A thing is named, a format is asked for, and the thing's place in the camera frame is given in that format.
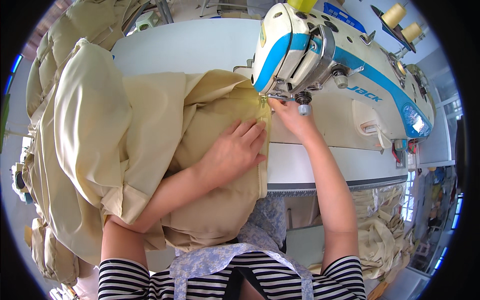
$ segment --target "sticker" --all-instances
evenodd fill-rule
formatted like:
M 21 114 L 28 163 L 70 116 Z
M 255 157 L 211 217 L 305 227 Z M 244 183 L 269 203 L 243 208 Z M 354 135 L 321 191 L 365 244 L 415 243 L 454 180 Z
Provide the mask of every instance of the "sticker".
M 265 45 L 265 42 L 267 41 L 267 34 L 265 33 L 265 23 L 262 22 L 262 30 L 260 31 L 260 45 L 262 48 Z

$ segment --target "blue basket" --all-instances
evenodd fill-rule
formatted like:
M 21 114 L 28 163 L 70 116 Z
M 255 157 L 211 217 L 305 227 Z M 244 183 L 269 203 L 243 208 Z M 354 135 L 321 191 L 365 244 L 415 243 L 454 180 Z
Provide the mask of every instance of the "blue basket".
M 355 20 L 354 18 L 349 16 L 346 12 L 344 12 L 343 10 L 337 8 L 336 6 L 334 6 L 330 3 L 327 3 L 327 2 L 324 3 L 324 13 L 327 13 L 327 14 L 331 15 L 332 17 L 335 17 L 335 18 L 347 23 L 348 25 L 352 26 L 353 28 L 355 28 L 357 30 L 362 31 L 363 33 L 367 33 L 365 31 L 365 28 L 363 28 L 363 25 L 360 24 L 359 21 Z

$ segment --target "jack logo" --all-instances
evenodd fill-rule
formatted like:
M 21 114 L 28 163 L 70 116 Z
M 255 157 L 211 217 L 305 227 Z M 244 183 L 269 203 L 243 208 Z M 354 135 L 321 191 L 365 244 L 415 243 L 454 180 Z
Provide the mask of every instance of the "jack logo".
M 367 90 L 364 90 L 362 88 L 359 88 L 358 86 L 355 87 L 347 87 L 350 91 L 355 91 L 355 93 L 359 93 L 360 95 L 364 95 L 367 98 L 370 98 L 372 100 L 375 100 L 375 102 L 378 102 L 378 100 L 383 100 L 382 98 L 377 97 L 376 95 L 369 93 Z

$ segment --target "woman's left hand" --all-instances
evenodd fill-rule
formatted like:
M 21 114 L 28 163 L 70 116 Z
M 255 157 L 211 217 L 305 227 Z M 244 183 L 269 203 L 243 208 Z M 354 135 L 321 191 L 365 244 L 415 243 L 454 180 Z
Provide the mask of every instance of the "woman's left hand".
M 267 132 L 265 122 L 236 120 L 218 137 L 202 159 L 193 167 L 209 189 L 225 185 L 266 160 L 258 152 Z

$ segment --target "hand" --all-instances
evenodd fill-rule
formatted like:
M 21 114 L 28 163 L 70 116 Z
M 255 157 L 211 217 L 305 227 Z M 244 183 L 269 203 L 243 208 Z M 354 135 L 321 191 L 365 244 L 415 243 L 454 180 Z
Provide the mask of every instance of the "hand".
M 265 122 L 252 119 L 240 123 L 236 120 L 225 129 L 194 166 L 210 190 L 239 178 L 266 160 L 265 155 L 258 153 L 267 137 Z
M 309 116 L 301 116 L 298 111 L 299 104 L 295 101 L 279 101 L 269 98 L 268 104 L 275 110 L 285 126 L 305 144 L 314 136 L 319 135 L 313 113 Z

